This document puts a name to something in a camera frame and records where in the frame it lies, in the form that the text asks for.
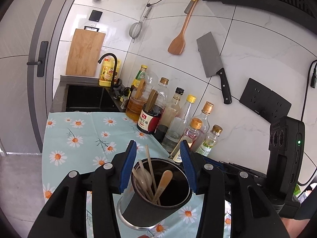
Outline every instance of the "light blue tablecloth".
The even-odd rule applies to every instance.
[[[152,135],[140,132],[136,123],[125,113],[50,113],[46,125],[42,181],[45,200],[71,170],[79,173],[94,171],[104,162],[111,162],[116,153],[126,150],[130,140],[137,142],[138,159],[146,158],[145,145],[151,157],[167,158],[168,153]],[[117,204],[121,195],[114,195]],[[182,209],[163,220],[150,232],[140,232],[126,227],[119,219],[122,238],[149,237],[193,238],[196,237],[203,195],[193,195]],[[93,237],[91,193],[87,195],[87,237]],[[230,208],[226,206],[224,237],[230,237]]]

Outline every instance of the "door handle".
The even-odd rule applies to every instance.
[[[26,65],[37,65],[37,76],[43,77],[45,73],[45,60],[47,47],[49,45],[48,41],[42,41],[39,50],[39,59],[37,62],[27,62]]]
[[[26,65],[40,65],[42,62],[38,61],[38,62],[27,62]]]

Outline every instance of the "gray door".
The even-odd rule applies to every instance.
[[[0,139],[6,152],[42,152],[57,48],[52,40],[71,2],[65,8],[67,0],[14,0],[0,22]],[[39,57],[45,64],[27,66]]]

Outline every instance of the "cleaver knife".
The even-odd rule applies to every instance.
[[[229,83],[212,33],[209,32],[196,41],[206,77],[209,78],[214,75],[220,76],[223,103],[227,105],[231,104],[232,99]]]

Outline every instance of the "knife handle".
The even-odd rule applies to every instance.
[[[217,71],[217,75],[220,76],[223,103],[226,105],[229,105],[232,103],[232,99],[231,99],[231,92],[230,92],[229,83],[228,83],[226,72],[224,71],[224,68],[221,68],[219,71]]]

